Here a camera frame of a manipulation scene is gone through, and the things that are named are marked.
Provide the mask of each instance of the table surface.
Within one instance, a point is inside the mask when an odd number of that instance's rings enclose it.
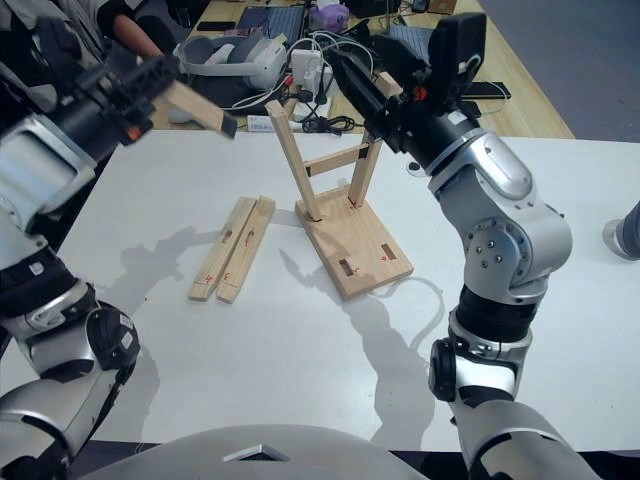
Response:
[[[299,3],[295,0],[273,0],[269,5],[291,5]],[[238,21],[245,6],[264,5],[262,2],[225,2],[212,1],[202,14],[200,21],[230,20]],[[455,13],[482,12],[477,0],[458,0]],[[444,15],[423,13],[409,15],[406,23],[410,26],[435,28]],[[384,17],[373,17],[370,27],[382,29]],[[360,19],[353,15],[350,24],[354,25]],[[197,32],[194,28],[191,35],[220,35],[216,32]],[[574,138],[569,127],[544,95],[538,84],[533,80],[518,56],[513,52],[504,37],[498,31],[491,19],[487,19],[487,41],[485,61],[477,75],[477,80],[501,81],[511,91],[512,97],[506,103],[504,100],[478,100],[482,111],[491,112],[503,107],[496,113],[483,115],[479,121],[485,128],[495,130],[499,135],[516,137],[544,137],[544,138]],[[167,118],[168,107],[159,105],[153,117],[158,129],[199,129],[195,123],[172,124]],[[334,98],[330,110],[331,116],[348,115],[361,123],[362,117],[339,93]]]
[[[306,158],[360,135],[299,134]],[[602,226],[637,202],[640,145],[508,138],[574,235],[533,323],[519,400],[580,450],[640,448],[640,262],[603,245]],[[407,158],[384,147],[369,202],[415,267],[397,288],[343,302],[293,207],[272,134],[153,131],[118,149],[60,251],[102,299],[132,315],[143,350],[98,440],[166,442],[209,428],[310,424],[388,449],[458,450],[427,387],[431,343],[462,286],[460,240]],[[351,178],[313,178],[316,192]],[[277,209],[246,283],[227,305],[187,292],[240,196]],[[34,379],[15,344],[0,393]]]

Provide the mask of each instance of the wooden plank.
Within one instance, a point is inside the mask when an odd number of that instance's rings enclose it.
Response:
[[[220,280],[220,285],[216,291],[216,296],[219,300],[233,303],[238,296],[275,209],[275,201],[267,197],[258,198],[247,224],[242,229],[240,241],[236,245],[236,249],[231,255],[229,264]]]
[[[309,177],[313,177],[314,175],[328,172],[334,168],[344,167],[345,165],[349,165],[350,163],[358,160],[360,150],[368,147],[369,144],[363,143],[361,145],[356,145],[355,147],[345,148],[339,152],[305,162],[304,168],[307,169],[307,175]]]
[[[391,75],[389,75],[389,72],[382,72],[378,75],[376,86],[387,98],[393,95],[400,95],[402,93],[402,87],[396,83]]]
[[[312,222],[302,201],[296,213],[340,295],[348,300],[410,275],[413,266],[384,224],[365,201],[353,208],[348,187],[317,196],[326,217]]]
[[[287,158],[287,162],[289,162],[291,173],[293,173],[293,178],[296,180],[296,185],[298,185],[302,200],[307,204],[309,216],[314,221],[322,220],[322,213],[316,202],[307,172],[304,169],[304,161],[302,160],[302,155],[300,154],[296,140],[293,137],[286,112],[277,100],[272,100],[267,103],[266,109],[273,123],[273,128],[275,128],[278,139],[280,140],[280,145],[282,145],[282,149],[284,150],[284,156]]]
[[[235,136],[238,122],[185,84],[173,82],[162,98],[170,105],[189,112],[201,125],[230,138]]]
[[[255,204],[255,198],[240,197],[238,199],[191,285],[190,299],[206,301],[211,296]]]
[[[356,208],[360,208],[363,205],[364,199],[367,196],[367,190],[369,190],[373,170],[376,168],[380,148],[382,148],[382,140],[371,143],[367,156],[362,160],[358,160],[358,163],[356,163],[349,188],[349,200],[351,200],[351,203],[353,203],[353,206]]]

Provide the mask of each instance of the black box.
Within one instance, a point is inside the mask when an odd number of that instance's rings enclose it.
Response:
[[[389,2],[389,13],[394,13],[400,8],[402,0],[344,0],[349,11],[358,18],[384,15],[387,13],[387,2]]]

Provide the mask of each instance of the black cylinder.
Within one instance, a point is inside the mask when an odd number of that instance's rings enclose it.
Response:
[[[456,318],[468,332],[493,342],[516,342],[529,331],[538,304],[507,305],[479,297],[465,285]]]
[[[107,158],[120,143],[113,120],[91,98],[71,102],[50,119],[96,162]]]
[[[53,250],[44,247],[0,271],[0,315],[17,317],[36,310],[70,290],[76,281]]]
[[[419,106],[414,106],[402,120],[402,129],[411,133],[403,136],[401,147],[426,169],[445,149],[474,128],[474,122],[460,111],[429,117]],[[453,158],[454,155],[449,155],[448,160]],[[447,164],[448,161],[442,162],[431,175],[436,175]]]
[[[624,253],[631,258],[640,260],[640,202],[622,220],[617,238]]]

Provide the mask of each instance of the wooden stick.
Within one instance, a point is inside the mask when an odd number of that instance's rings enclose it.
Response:
[[[174,107],[190,113],[200,125],[224,133],[230,138],[235,137],[238,122],[183,83],[173,82],[173,85],[164,92],[163,98]]]
[[[396,83],[391,75],[389,75],[389,72],[382,72],[378,75],[376,86],[387,98],[392,95],[400,95],[402,93],[402,87]]]
[[[399,93],[402,93],[400,85],[398,85],[393,77],[387,72],[382,72],[380,74],[376,81],[376,86],[387,98],[391,95],[398,95]],[[351,188],[349,188],[349,200],[351,200],[351,203],[353,203],[353,206],[356,208],[360,208],[362,206],[362,203],[367,196],[371,177],[373,176],[373,169],[376,168],[378,154],[382,147],[382,140],[372,142],[367,132],[364,132],[362,141],[369,143],[369,151],[367,152],[367,157],[364,160],[356,163],[353,178],[351,179]]]
[[[222,271],[224,270],[233,249],[238,243],[242,227],[247,223],[249,214],[256,204],[255,198],[241,197],[233,207],[231,215],[222,227],[220,235],[211,247],[209,255],[200,268],[198,276],[193,281],[189,290],[189,298],[192,300],[206,301],[218,285]]]
[[[358,160],[360,152],[365,148],[369,148],[369,144],[363,143],[355,147],[345,148],[339,152],[305,162],[304,168],[307,169],[307,175],[313,177],[314,175],[328,172],[334,168],[344,167]]]
[[[287,157],[289,167],[293,173],[293,178],[295,178],[298,190],[300,190],[300,194],[302,195],[302,200],[304,200],[304,203],[307,206],[309,216],[314,221],[322,220],[320,207],[318,207],[318,202],[316,202],[311,182],[309,181],[307,172],[304,169],[302,155],[300,154],[296,140],[293,137],[293,132],[289,125],[289,119],[287,118],[284,108],[282,108],[280,102],[272,100],[267,103],[266,109],[269,117],[271,118],[271,123],[273,123],[273,128],[278,134],[278,139],[280,140],[280,144],[284,150],[284,156]]]
[[[368,138],[368,133],[365,132],[364,138]],[[367,156],[359,160],[356,163],[356,168],[353,171],[353,177],[351,178],[351,187],[349,188],[349,200],[353,203],[353,206],[360,208],[364,202],[364,198],[367,196],[367,190],[369,190],[369,184],[371,183],[371,177],[373,176],[373,169],[376,168],[376,162],[378,161],[378,154],[382,147],[382,140],[376,140],[369,144],[369,151]]]
[[[242,229],[240,241],[231,255],[222,280],[220,280],[220,286],[216,291],[218,299],[233,303],[238,296],[275,209],[276,202],[270,198],[258,198],[247,224]]]

